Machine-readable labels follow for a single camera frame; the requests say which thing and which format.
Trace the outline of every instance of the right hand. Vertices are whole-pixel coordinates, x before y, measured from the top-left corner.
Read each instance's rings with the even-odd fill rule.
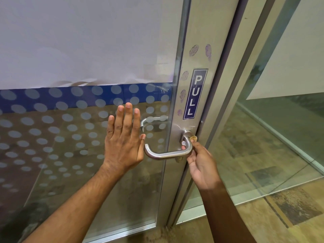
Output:
[[[190,174],[199,190],[214,189],[221,178],[218,175],[216,162],[213,156],[199,142],[191,141],[193,150],[187,157]]]

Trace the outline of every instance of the person's arm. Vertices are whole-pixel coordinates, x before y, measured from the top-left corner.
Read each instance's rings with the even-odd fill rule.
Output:
[[[203,199],[214,242],[256,243],[227,193],[212,155],[200,143],[193,141],[192,145],[194,150],[187,161]]]
[[[105,139],[105,159],[99,171],[62,206],[60,206],[25,241],[31,242],[82,242],[95,215],[117,181],[144,158],[145,135],[140,133],[140,111],[132,104],[119,106],[116,121],[109,116]]]

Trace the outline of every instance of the fingerprint mark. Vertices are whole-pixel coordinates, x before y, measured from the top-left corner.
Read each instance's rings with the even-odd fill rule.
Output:
[[[180,102],[182,103],[184,98],[186,97],[186,90],[182,90],[180,93]]]
[[[188,72],[188,71],[185,71],[185,72],[182,74],[182,76],[181,76],[181,80],[186,81],[187,78],[188,78],[188,75],[189,75],[189,72]]]
[[[195,53],[197,53],[198,49],[199,49],[199,45],[193,46],[189,51],[189,56],[194,56]]]
[[[210,61],[212,58],[212,46],[210,46],[210,44],[207,44],[205,47],[205,51],[206,51],[206,56],[208,57],[208,60]]]

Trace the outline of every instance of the pull sign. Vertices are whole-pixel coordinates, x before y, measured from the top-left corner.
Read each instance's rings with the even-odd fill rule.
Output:
[[[183,119],[195,118],[201,91],[204,86],[208,69],[193,69],[188,99]]]

